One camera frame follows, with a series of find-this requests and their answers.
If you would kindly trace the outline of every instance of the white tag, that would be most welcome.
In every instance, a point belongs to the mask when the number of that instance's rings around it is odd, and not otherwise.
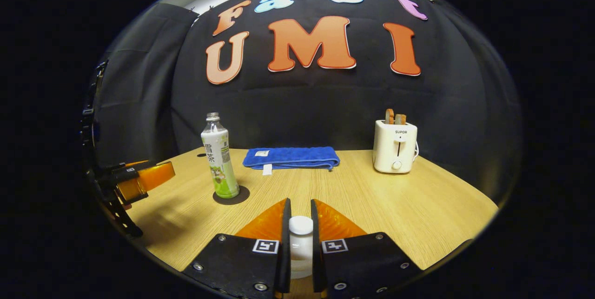
[[[262,176],[272,175],[272,164],[265,164],[262,166]]]

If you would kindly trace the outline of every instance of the folded towel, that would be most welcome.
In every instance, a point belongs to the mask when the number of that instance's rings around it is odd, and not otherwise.
[[[337,153],[330,146],[314,148],[255,148],[249,149],[244,166],[261,170],[264,164],[272,168],[327,168],[338,166]]]

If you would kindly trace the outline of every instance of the black coaster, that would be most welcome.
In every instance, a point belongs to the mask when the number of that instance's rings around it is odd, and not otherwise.
[[[225,199],[219,197],[217,193],[213,193],[213,199],[221,205],[239,204],[240,202],[246,200],[248,197],[250,197],[250,190],[242,185],[240,185],[240,193],[233,198]]]

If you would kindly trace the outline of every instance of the wooden table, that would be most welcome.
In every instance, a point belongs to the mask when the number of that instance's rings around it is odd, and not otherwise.
[[[135,202],[128,214],[143,231],[136,242],[182,271],[217,233],[235,234],[272,204],[291,199],[292,216],[310,216],[310,200],[329,204],[367,233],[385,232],[421,268],[474,238],[497,206],[467,182],[419,156],[408,174],[374,170],[371,150],[338,151],[332,172],[262,170],[242,165],[246,149],[231,149],[236,179],[250,190],[237,205],[213,198],[211,173],[198,148],[170,159],[176,176]],[[292,280],[286,298],[319,298],[312,278]]]

